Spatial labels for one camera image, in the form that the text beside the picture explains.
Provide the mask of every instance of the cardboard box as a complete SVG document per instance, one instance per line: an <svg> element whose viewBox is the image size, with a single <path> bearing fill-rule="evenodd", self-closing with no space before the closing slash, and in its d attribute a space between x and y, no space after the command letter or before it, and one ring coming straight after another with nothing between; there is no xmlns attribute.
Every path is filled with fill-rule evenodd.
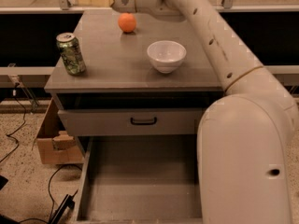
<svg viewBox="0 0 299 224"><path fill-rule="evenodd" d="M84 156L75 138L62 131L63 125L57 115L53 100L37 133L36 141L43 164L83 163Z"/></svg>

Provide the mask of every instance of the orange ball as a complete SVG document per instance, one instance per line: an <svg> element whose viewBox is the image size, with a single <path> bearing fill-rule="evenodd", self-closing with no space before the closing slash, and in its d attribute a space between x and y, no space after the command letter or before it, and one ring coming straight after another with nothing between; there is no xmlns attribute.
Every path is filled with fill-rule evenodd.
<svg viewBox="0 0 299 224"><path fill-rule="evenodd" d="M127 12L120 14L118 23L125 33L131 33L137 25L135 16Z"/></svg>

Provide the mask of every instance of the black drawer handle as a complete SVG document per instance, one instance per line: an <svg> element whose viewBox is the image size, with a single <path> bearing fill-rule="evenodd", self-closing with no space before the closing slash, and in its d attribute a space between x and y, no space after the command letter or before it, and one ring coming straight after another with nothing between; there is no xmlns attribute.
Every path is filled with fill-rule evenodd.
<svg viewBox="0 0 299 224"><path fill-rule="evenodd" d="M157 118L154 117L153 119L134 119L131 118L132 125L154 125L157 123Z"/></svg>

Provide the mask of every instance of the can lid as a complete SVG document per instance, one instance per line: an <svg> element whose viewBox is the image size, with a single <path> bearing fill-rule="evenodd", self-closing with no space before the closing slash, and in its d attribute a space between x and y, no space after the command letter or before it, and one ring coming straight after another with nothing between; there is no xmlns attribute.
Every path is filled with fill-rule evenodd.
<svg viewBox="0 0 299 224"><path fill-rule="evenodd" d="M60 42L68 42L75 38L75 35L72 33L63 33L56 36L56 39Z"/></svg>

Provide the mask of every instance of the speckled floor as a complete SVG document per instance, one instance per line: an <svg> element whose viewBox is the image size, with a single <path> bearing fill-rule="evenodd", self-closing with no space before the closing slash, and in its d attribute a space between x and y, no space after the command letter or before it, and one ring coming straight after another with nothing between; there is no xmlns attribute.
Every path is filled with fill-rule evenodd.
<svg viewBox="0 0 299 224"><path fill-rule="evenodd" d="M22 112L2 112L0 104L0 160L16 145L6 137L22 124ZM26 218L48 220L51 210L51 198L48 193L50 177L60 165L43 165L39 158L35 137L44 118L44 112L26 114L26 124L15 133L20 140L19 148L9 158L0 162L0 175L8 179L0 190L0 214L17 221ZM290 191L292 197L293 224L299 224L299 131L288 145L288 164ZM81 171L76 167L62 169L52 179L50 191L57 204L65 194L73 195L78 189ZM67 223L71 212L65 212L60 223ZM24 223L42 223L30 220Z"/></svg>

